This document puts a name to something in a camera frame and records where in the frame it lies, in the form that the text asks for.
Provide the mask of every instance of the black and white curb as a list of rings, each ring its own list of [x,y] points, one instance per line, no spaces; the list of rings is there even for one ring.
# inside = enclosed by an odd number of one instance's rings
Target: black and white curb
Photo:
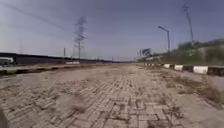
[[[224,76],[224,67],[222,66],[193,66],[193,65],[175,65],[175,64],[145,64],[145,66],[162,66],[167,69],[177,71],[188,71],[204,75]]]

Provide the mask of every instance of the blue sky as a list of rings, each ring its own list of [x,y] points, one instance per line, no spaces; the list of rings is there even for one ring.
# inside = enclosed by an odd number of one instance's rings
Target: blue sky
[[[223,0],[0,0],[0,51],[63,56],[74,49],[74,24],[87,17],[82,56],[130,59],[142,48],[167,50],[189,41],[181,8],[188,5],[196,40],[224,36]]]

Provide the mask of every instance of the street lamp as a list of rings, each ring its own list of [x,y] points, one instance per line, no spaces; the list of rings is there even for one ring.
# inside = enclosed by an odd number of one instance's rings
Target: street lamp
[[[163,28],[163,27],[161,27],[161,26],[158,26],[158,28],[160,28],[160,29],[162,29],[162,30],[164,30],[164,31],[166,31],[166,32],[167,32],[167,40],[168,40],[168,53],[170,53],[170,32],[169,32],[167,29],[165,29],[165,28]]]

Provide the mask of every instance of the brick pavement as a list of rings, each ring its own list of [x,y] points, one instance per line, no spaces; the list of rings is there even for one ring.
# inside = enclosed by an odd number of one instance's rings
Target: brick pavement
[[[200,128],[172,114],[165,85],[137,66],[25,74],[0,83],[11,128]]]

